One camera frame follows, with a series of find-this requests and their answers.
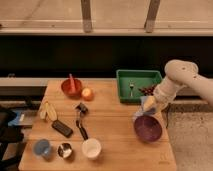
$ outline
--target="floor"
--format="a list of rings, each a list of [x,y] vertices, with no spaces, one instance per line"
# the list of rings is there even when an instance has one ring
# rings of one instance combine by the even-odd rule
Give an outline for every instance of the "floor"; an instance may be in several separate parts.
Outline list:
[[[213,108],[202,100],[176,100],[163,111],[178,171],[211,171],[213,168]],[[23,129],[22,144],[11,144],[5,158],[21,153],[30,128]],[[17,171],[17,166],[8,171]]]
[[[158,2],[156,1],[155,6],[151,8],[153,11]],[[128,29],[126,32],[128,35],[143,33],[142,28],[149,4],[148,0],[93,0],[91,2],[93,32],[99,29],[96,33],[120,34],[122,30]],[[212,7],[213,2],[210,0],[161,1],[156,17],[155,34],[212,35]],[[7,28],[15,32],[26,29],[26,33],[32,29],[33,33],[38,33],[48,32],[46,29],[49,29],[49,33],[52,30],[55,33],[62,29],[64,33],[82,33],[81,1],[1,0],[0,22],[6,31]]]

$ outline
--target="black handle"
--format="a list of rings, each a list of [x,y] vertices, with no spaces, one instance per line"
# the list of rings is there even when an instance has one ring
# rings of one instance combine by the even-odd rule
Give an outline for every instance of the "black handle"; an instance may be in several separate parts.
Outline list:
[[[80,127],[79,129],[84,140],[87,140],[88,139],[87,131],[84,129],[84,127]]]
[[[76,120],[76,126],[79,128],[82,137],[84,138],[84,140],[88,139],[88,135],[87,135],[87,131],[86,129],[82,126],[82,124],[80,124],[79,120]]]

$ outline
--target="paper cup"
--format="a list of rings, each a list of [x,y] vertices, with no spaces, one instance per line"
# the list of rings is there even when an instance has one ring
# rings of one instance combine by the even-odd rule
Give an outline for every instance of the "paper cup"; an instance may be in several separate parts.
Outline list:
[[[89,138],[83,142],[82,152],[88,159],[95,160],[101,153],[101,143],[95,138]]]

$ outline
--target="blue cup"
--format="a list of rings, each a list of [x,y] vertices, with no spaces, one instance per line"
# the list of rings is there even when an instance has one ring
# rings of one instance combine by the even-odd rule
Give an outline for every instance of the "blue cup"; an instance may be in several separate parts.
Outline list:
[[[50,142],[46,139],[38,140],[34,145],[33,152],[37,156],[42,156],[48,159],[51,154]]]

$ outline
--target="small bowl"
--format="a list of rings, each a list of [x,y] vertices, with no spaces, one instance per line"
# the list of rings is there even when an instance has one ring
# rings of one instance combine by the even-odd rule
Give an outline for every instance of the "small bowl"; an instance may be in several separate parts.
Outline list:
[[[101,153],[101,143],[95,138],[89,138],[82,144],[82,152],[90,160],[95,160]]]
[[[58,147],[58,155],[64,159],[70,157],[72,154],[72,147],[69,143],[62,143]]]
[[[144,142],[157,141],[162,135],[162,127],[152,116],[139,116],[134,122],[134,129],[138,137]]]
[[[80,80],[74,78],[75,80],[75,86],[76,86],[76,92],[72,93],[70,92],[70,79],[66,79],[61,84],[61,89],[64,92],[65,95],[72,98],[79,98],[81,96],[82,91],[82,83]]]

